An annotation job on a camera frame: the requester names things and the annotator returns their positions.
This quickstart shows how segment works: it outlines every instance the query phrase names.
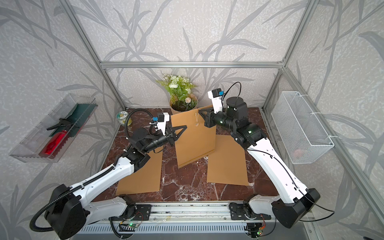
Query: wire mesh basket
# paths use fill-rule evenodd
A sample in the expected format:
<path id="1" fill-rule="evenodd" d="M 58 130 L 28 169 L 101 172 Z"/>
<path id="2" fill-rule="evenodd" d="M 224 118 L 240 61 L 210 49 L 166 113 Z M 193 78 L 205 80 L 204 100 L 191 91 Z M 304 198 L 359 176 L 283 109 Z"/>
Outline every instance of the wire mesh basket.
<path id="1" fill-rule="evenodd" d="M 334 146 L 316 113 L 297 91 L 281 93 L 272 118 L 293 164 L 312 163 Z"/>

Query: marble surface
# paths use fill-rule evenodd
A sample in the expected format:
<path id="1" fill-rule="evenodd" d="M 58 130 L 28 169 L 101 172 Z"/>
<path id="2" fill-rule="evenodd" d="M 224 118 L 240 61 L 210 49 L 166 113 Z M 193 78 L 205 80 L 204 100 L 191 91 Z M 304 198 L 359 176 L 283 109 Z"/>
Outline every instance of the marble surface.
<path id="1" fill-rule="evenodd" d="M 168 112 L 170 109 L 148 109 L 153 115 L 158 112 Z M 266 128 L 258 108 L 248 108 L 250 122 L 258 124 L 264 132 Z M 144 112 L 137 112 L 132 116 L 133 124 L 130 129 L 147 127 L 149 117 Z M 229 135 L 228 130 L 217 127 L 216 134 Z M 128 146 L 123 127 L 113 142 L 103 168 L 114 162 L 116 156 Z M 278 195 L 275 186 L 269 177 L 247 152 L 245 153 L 248 173 L 248 186 L 214 184 L 207 182 L 208 160 L 200 159 L 180 169 L 177 168 L 175 147 L 166 144 L 163 151 L 161 169 L 160 191 L 129 195 L 136 202 L 161 202 L 161 201 L 217 201 L 217 200 L 244 200 L 253 194 Z M 115 197 L 117 183 L 105 190 L 94 199 L 102 201 Z"/>

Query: red bottle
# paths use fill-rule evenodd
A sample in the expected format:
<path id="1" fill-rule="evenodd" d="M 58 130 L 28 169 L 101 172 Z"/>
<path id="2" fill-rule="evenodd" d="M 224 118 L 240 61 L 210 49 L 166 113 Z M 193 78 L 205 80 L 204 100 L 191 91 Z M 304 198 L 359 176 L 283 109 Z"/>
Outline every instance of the red bottle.
<path id="1" fill-rule="evenodd" d="M 56 133 L 51 140 L 45 145 L 45 147 L 39 153 L 40 157 L 54 158 L 60 149 L 63 147 L 65 142 L 68 140 L 68 131 L 71 129 L 72 123 L 66 119 L 60 118 L 60 122 L 52 127 L 47 128 L 47 130 L 52 130 L 60 126 L 65 126 L 65 128 Z"/>

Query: wall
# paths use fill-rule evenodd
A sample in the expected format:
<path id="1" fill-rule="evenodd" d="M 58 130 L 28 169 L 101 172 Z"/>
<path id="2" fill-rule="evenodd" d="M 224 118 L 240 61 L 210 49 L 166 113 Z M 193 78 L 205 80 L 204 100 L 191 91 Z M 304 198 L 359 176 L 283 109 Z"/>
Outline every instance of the wall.
<path id="1" fill-rule="evenodd" d="M 0 2 L 0 239 L 54 239 L 29 230 L 59 184 L 95 173 L 114 137 L 116 99 L 56 1 Z M 67 94 L 94 96 L 98 108 L 58 163 L 8 154 Z M 38 225 L 47 227 L 43 218 Z"/>
<path id="2" fill-rule="evenodd" d="M 71 0 L 102 61 L 281 61 L 306 2 Z M 249 105 L 262 106 L 277 71 L 109 70 L 126 105 L 133 107 L 168 106 L 169 95 L 156 80 L 171 72 L 194 80 L 200 106 L 208 104 L 208 90 L 228 89 L 236 81 L 248 91 L 242 97 L 253 95 L 246 99 Z"/>
<path id="3" fill-rule="evenodd" d="M 384 1 L 328 1 L 319 4 L 289 69 L 337 132 L 378 192 L 384 196 Z M 282 79 L 270 112 L 281 91 Z M 278 132 L 273 130 L 278 144 Z M 280 146 L 286 155 L 284 146 Z M 319 204 L 335 209 L 318 222 L 325 239 L 384 239 L 384 229 L 331 150 L 312 164 L 294 165 L 296 175 L 321 194 Z M 314 207 L 315 218 L 329 213 Z"/>
<path id="4" fill-rule="evenodd" d="M 156 80 L 171 73 L 188 76 L 197 85 L 192 91 L 198 97 L 198 106 L 211 105 L 208 91 L 221 88 L 227 90 L 233 83 L 240 81 L 240 97 L 248 106 L 262 106 L 271 84 L 277 74 L 274 68 L 115 68 L 109 69 L 109 75 L 119 90 L 127 106 L 166 107 L 169 108 L 169 94 L 158 88 Z M 228 96 L 237 96 L 237 88 L 232 88 Z"/>

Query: black cable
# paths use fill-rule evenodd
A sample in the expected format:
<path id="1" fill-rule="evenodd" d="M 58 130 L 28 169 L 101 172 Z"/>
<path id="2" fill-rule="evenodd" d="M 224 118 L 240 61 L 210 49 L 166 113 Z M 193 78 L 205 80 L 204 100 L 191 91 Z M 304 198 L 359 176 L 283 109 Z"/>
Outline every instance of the black cable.
<path id="1" fill-rule="evenodd" d="M 275 225 L 273 226 L 272 231 L 270 231 L 269 233 L 267 233 L 267 234 L 265 234 L 265 235 L 261 235 L 260 237 L 265 237 L 265 236 L 270 235 L 270 234 L 273 232 L 273 230 L 275 230 L 275 227 L 276 227 L 276 218 L 275 218 Z"/>
<path id="2" fill-rule="evenodd" d="M 110 225 L 111 225 L 111 228 L 112 228 L 112 231 L 113 231 L 113 233 L 116 235 L 116 237 L 118 237 L 119 239 L 128 239 L 129 237 L 127 237 L 127 238 L 123 238 L 123 235 L 122 234 L 119 234 L 117 231 L 116 231 L 116 229 L 115 229 L 115 226 L 113 225 L 113 222 L 112 222 L 112 218 L 108 218 L 108 220 L 109 220 L 109 223 L 110 223 Z"/>
<path id="3" fill-rule="evenodd" d="M 321 219 L 315 219 L 315 220 L 299 220 L 299 221 L 301 221 L 301 222 L 317 222 L 317 221 L 320 221 L 320 220 L 327 219 L 327 218 L 331 217 L 333 214 L 335 214 L 335 211 L 333 211 L 333 210 L 329 210 L 329 209 L 326 209 L 326 208 L 324 208 L 324 207 L 322 207 L 322 206 L 320 206 L 320 205 L 317 205 L 316 203 L 312 202 L 309 198 L 307 198 L 307 196 L 304 195 L 304 194 L 300 191 L 300 189 L 298 189 L 298 190 L 299 190 L 299 192 L 300 192 L 306 199 L 308 199 L 308 201 L 310 201 L 310 202 L 313 203 L 314 205 L 316 205 L 316 206 L 318 206 L 319 208 L 322 208 L 322 209 L 324 209 L 324 210 L 327 210 L 327 211 L 329 211 L 329 212 L 332 212 L 332 213 L 329 214 L 328 216 L 323 217 L 323 218 L 321 218 Z"/>
<path id="4" fill-rule="evenodd" d="M 268 234 L 265 234 L 265 235 L 261 235 L 261 236 L 259 236 L 259 237 L 265 237 L 265 236 L 267 236 L 267 235 L 270 235 L 274 230 L 275 230 L 275 227 L 276 227 L 276 221 L 277 221 L 277 219 L 275 218 L 275 225 L 273 226 L 273 229 L 272 229 L 272 231 L 271 232 L 269 232 Z M 245 229 L 246 231 L 248 231 L 248 232 L 258 232 L 259 230 L 248 230 L 248 229 Z"/>
<path id="5" fill-rule="evenodd" d="M 277 161 L 278 163 L 280 163 L 280 165 L 281 165 L 281 166 L 284 168 L 284 170 L 287 172 L 288 176 L 291 178 L 292 183 L 296 186 L 297 190 L 299 190 L 299 192 L 300 192 L 300 193 L 301 193 L 301 194 L 302 194 L 308 201 L 310 201 L 310 202 L 313 203 L 314 205 L 318 206 L 319 208 L 322 208 L 322 209 L 324 209 L 324 210 L 326 210 L 326 211 L 332 212 L 332 213 L 329 214 L 328 216 L 323 217 L 323 218 L 321 218 L 321 219 L 315 219 L 315 220 L 299 220 L 299 221 L 301 221 L 301 222 L 317 222 L 317 221 L 320 221 L 320 220 L 327 219 L 327 218 L 331 217 L 333 214 L 335 214 L 335 211 L 326 209 L 326 208 L 324 208 L 324 207 L 322 207 L 322 206 L 320 206 L 320 205 L 314 203 L 314 202 L 311 201 L 311 200 L 310 200 L 310 199 L 309 199 L 303 192 L 301 192 L 300 189 L 298 189 L 298 186 L 296 185 L 296 183 L 295 183 L 295 181 L 293 180 L 293 178 L 291 177 L 291 175 L 288 173 L 287 169 L 284 167 L 284 165 L 283 165 L 277 158 L 275 158 L 272 154 L 269 154 L 269 153 L 267 153 L 267 152 L 260 151 L 260 150 L 255 150 L 255 149 L 245 149 L 245 150 L 248 150 L 248 151 L 255 151 L 255 152 L 262 152 L 262 153 L 268 154 L 271 158 L 276 159 L 276 161 Z"/>
<path id="6" fill-rule="evenodd" d="M 130 138 L 129 133 L 128 133 L 128 121 L 129 121 L 129 119 L 131 118 L 131 116 L 132 116 L 134 113 L 136 113 L 136 112 L 140 112 L 140 111 L 147 113 L 151 118 L 153 118 L 152 113 L 150 113 L 147 109 L 144 109 L 144 108 L 136 108 L 136 109 L 132 110 L 131 112 L 129 112 L 129 113 L 128 113 L 128 116 L 127 116 L 127 118 L 126 118 L 126 120 L 125 120 L 125 123 L 124 123 L 124 132 L 125 132 L 125 135 L 127 136 L 127 138 Z M 152 128 L 153 128 L 153 124 L 151 124 L 151 126 L 149 127 L 149 133 L 150 133 L 151 135 L 156 135 L 156 133 L 157 133 L 158 131 L 156 131 L 155 133 L 153 133 L 153 132 L 152 132 Z"/>
<path id="7" fill-rule="evenodd" d="M 221 106 L 224 106 L 224 105 L 223 105 L 223 102 L 224 102 L 224 98 L 225 98 L 225 96 L 227 95 L 227 93 L 229 92 L 229 90 L 230 90 L 236 83 L 240 84 L 240 91 L 239 91 L 239 94 L 237 95 L 237 98 L 236 98 L 236 101 L 235 101 L 235 105 L 236 105 L 236 103 L 237 103 L 237 99 L 239 98 L 240 93 L 241 93 L 241 82 L 235 82 L 234 84 L 232 84 L 232 86 L 229 87 L 229 89 L 224 93 L 223 97 L 221 98 Z"/>
<path id="8" fill-rule="evenodd" d="M 161 149 L 159 152 L 162 152 L 167 146 L 164 145 L 163 149 Z"/>
<path id="9" fill-rule="evenodd" d="M 36 226 L 36 220 L 37 218 L 40 217 L 40 215 L 45 212 L 49 207 L 51 207 L 53 204 L 55 204 L 56 202 L 58 202 L 59 200 L 63 199 L 64 197 L 68 196 L 69 194 L 81 189 L 83 186 L 87 186 L 88 184 L 98 180 L 99 178 L 101 177 L 104 177 L 107 173 L 109 173 L 110 171 L 112 171 L 114 169 L 114 167 L 110 167 L 107 171 L 103 172 L 102 174 L 84 182 L 83 185 L 79 185 L 77 187 L 74 187 L 72 189 L 70 189 L 69 191 L 67 192 L 64 192 L 62 193 L 60 196 L 58 196 L 57 198 L 55 198 L 54 200 L 50 201 L 48 204 L 46 204 L 44 207 L 42 207 L 31 219 L 31 221 L 29 222 L 29 228 L 32 230 L 32 231 L 35 231 L 35 232 L 50 232 L 50 231 L 53 231 L 53 228 L 52 227 L 38 227 Z"/>

